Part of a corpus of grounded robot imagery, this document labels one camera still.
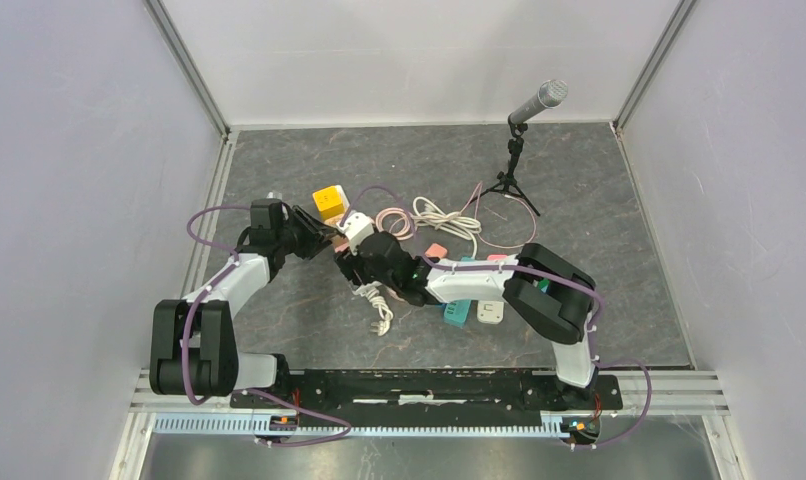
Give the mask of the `white plug adapter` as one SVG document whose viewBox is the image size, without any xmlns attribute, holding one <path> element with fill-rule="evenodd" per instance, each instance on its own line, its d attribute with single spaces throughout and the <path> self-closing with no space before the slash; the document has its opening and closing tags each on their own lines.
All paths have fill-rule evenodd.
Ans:
<svg viewBox="0 0 806 480">
<path fill-rule="evenodd" d="M 502 301 L 478 301 L 476 317 L 483 324 L 500 324 L 504 319 L 504 303 Z"/>
</svg>

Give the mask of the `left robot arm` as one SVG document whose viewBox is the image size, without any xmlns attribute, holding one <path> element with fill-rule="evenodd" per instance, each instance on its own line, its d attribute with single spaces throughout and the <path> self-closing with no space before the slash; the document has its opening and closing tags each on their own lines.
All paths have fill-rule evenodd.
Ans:
<svg viewBox="0 0 806 480">
<path fill-rule="evenodd" d="M 225 265 L 206 283 L 154 309 L 149 381 L 158 395 L 184 395 L 199 405 L 225 397 L 239 377 L 233 317 L 284 267 L 288 256 L 314 258 L 338 230 L 281 200 L 245 207 L 249 224 L 233 245 L 223 245 Z"/>
</svg>

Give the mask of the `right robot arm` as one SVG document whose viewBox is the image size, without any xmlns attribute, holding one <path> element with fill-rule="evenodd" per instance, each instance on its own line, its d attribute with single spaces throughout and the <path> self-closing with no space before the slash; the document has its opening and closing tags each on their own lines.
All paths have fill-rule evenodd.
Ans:
<svg viewBox="0 0 806 480">
<path fill-rule="evenodd" d="M 414 306 L 506 303 L 552 343 L 559 400 L 581 408 L 596 396 L 589 334 L 604 301 L 590 276 L 546 247 L 528 243 L 519 254 L 496 260 L 438 260 L 412 256 L 393 235 L 378 232 L 334 259 L 353 286 L 379 283 Z"/>
</svg>

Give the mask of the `small pink plug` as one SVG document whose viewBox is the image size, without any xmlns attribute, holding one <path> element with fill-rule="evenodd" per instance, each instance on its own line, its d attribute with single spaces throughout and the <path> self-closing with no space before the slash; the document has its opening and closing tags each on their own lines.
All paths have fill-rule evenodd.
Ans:
<svg viewBox="0 0 806 480">
<path fill-rule="evenodd" d="M 447 254 L 448 250 L 438 243 L 432 243 L 424 252 L 425 257 L 435 259 L 444 259 Z"/>
</svg>

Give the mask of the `teal power strip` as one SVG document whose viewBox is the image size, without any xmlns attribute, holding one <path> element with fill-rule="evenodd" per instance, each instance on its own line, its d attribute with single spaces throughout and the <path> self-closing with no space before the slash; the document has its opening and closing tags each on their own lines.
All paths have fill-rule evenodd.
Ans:
<svg viewBox="0 0 806 480">
<path fill-rule="evenodd" d="M 448 325 L 463 328 L 468 319 L 472 303 L 471 299 L 446 303 L 443 309 L 443 321 Z"/>
</svg>

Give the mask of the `white power strip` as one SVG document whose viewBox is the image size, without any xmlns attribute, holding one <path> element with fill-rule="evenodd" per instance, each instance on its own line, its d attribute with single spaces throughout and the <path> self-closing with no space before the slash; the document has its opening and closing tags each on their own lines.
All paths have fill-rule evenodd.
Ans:
<svg viewBox="0 0 806 480">
<path fill-rule="evenodd" d="M 345 232 L 348 230 L 348 228 L 349 228 L 349 225 L 350 225 L 350 219 L 351 219 L 351 216 L 350 216 L 349 214 L 347 214 L 347 215 L 341 215 L 341 216 L 338 218 L 338 220 L 335 222 L 334 226 L 337 228 L 337 230 L 338 230 L 339 232 L 341 232 L 342 234 L 344 234 L 344 233 L 345 233 Z"/>
</svg>

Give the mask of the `pink cube plug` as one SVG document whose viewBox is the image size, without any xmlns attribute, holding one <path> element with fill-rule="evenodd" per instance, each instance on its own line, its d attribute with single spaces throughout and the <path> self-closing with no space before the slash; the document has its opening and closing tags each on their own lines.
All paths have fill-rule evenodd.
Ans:
<svg viewBox="0 0 806 480">
<path fill-rule="evenodd" d="M 336 237 L 332 240 L 332 246 L 335 252 L 342 252 L 349 248 L 349 243 L 346 238 Z"/>
</svg>

